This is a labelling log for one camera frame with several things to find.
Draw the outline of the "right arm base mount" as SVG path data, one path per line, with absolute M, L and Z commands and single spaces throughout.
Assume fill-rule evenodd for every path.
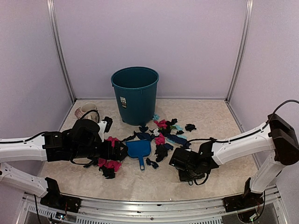
M 250 188 L 249 178 L 245 182 L 244 192 L 235 196 L 223 198 L 223 205 L 226 212 L 243 210 L 264 203 L 263 193 L 253 193 Z

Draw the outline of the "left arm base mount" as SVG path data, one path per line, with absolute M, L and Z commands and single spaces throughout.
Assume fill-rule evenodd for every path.
M 49 177 L 46 177 L 45 180 L 47 182 L 47 194 L 41 197 L 40 204 L 66 212 L 78 213 L 81 199 L 61 194 L 56 180 Z

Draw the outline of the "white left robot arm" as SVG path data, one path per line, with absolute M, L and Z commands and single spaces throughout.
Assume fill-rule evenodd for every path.
M 0 141 L 0 181 L 21 189 L 39 198 L 46 197 L 53 206 L 65 204 L 65 196 L 60 193 L 56 180 L 30 175 L 9 165 L 13 161 L 70 161 L 87 158 L 93 160 L 123 161 L 128 148 L 120 141 L 104 139 L 110 130 L 109 121 L 95 122 L 79 119 L 71 129 L 63 132 L 42 132 L 29 138 L 1 139 Z

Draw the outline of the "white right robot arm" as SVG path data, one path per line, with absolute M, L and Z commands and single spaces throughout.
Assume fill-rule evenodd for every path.
M 179 170 L 180 181 L 189 182 L 209 174 L 232 160 L 269 151 L 270 154 L 257 173 L 249 178 L 247 187 L 239 196 L 239 203 L 249 207 L 257 200 L 272 180 L 285 168 L 299 161 L 299 143 L 292 126 L 277 114 L 270 114 L 260 126 L 224 140 L 210 138 L 198 152 L 187 146 L 176 148 L 169 164 Z

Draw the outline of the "blue plastic dustpan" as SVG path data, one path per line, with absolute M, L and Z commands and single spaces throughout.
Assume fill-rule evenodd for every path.
M 151 154 L 151 142 L 149 140 L 126 141 L 128 147 L 128 156 L 132 159 L 138 159 L 140 170 L 145 170 L 144 157 Z

